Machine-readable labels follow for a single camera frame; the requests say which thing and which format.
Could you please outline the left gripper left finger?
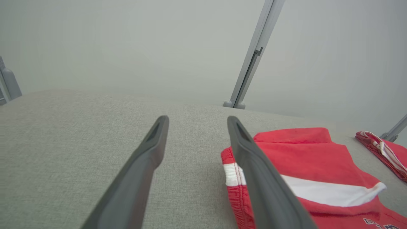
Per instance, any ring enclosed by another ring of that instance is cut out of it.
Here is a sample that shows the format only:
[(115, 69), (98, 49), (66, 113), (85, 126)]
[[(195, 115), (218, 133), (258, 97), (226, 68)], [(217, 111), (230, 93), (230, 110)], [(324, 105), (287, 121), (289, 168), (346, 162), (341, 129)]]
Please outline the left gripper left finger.
[(151, 182), (164, 158), (169, 117), (159, 116), (83, 223), (83, 229), (140, 229)]

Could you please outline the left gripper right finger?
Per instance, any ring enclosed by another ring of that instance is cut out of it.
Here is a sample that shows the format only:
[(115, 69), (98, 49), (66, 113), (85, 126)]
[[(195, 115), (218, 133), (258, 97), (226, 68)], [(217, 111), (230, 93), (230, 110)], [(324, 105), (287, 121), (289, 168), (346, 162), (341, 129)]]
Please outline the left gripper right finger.
[(245, 176), (257, 229), (316, 229), (308, 211), (236, 116), (228, 132), (234, 158)]

